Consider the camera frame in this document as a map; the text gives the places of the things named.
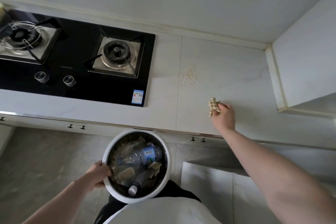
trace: black pants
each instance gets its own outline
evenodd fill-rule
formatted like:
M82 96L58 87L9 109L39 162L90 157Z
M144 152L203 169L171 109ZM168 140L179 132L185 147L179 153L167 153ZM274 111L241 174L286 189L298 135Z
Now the black pants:
M196 197L190 191L181 189L175 182L169 180L166 186L161 190L161 192L156 197L187 197L191 199L196 199L200 201L198 197ZM120 202L110 196L108 203L100 210L94 224L103 224L108 218L110 218L117 211L124 208L127 205L123 202Z

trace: hand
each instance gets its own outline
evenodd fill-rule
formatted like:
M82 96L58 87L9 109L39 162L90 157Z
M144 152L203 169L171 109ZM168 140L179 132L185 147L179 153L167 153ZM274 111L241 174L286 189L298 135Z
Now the hand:
M104 187L103 179L111 175L111 169L107 165L102 164L100 160L94 163L83 177L88 181L90 190L93 190L93 188Z
M212 111L212 121L215 128L220 133L226 133L227 131L235 130L235 112L231 105L218 103L218 107L221 110L220 114L216 111Z

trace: tile floor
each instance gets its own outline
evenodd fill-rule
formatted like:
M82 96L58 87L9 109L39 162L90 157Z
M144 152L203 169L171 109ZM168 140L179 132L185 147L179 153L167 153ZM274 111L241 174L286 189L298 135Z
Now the tile floor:
M16 128L0 158L0 220L19 224L71 181L102 159L113 137ZM184 161L212 167L241 167L230 149L169 143L171 179L180 184ZM93 224L107 203L105 188L94 189L74 223Z

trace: cleaning cloth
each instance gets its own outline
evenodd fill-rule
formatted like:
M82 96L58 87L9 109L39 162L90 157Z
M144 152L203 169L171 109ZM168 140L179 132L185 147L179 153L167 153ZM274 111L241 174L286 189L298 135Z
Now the cleaning cloth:
M209 107L210 107L209 116L210 117L212 117L212 111L217 111L219 114L221 113L221 110L218 107L218 103L219 103L219 101L217 102L216 98L210 99L210 101L209 101Z

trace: bottle label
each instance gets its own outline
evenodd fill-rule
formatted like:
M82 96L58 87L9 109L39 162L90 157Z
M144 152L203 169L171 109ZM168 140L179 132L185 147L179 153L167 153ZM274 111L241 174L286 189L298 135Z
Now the bottle label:
M153 147L147 147L143 150L145 155L145 162L154 162L155 161L155 152Z

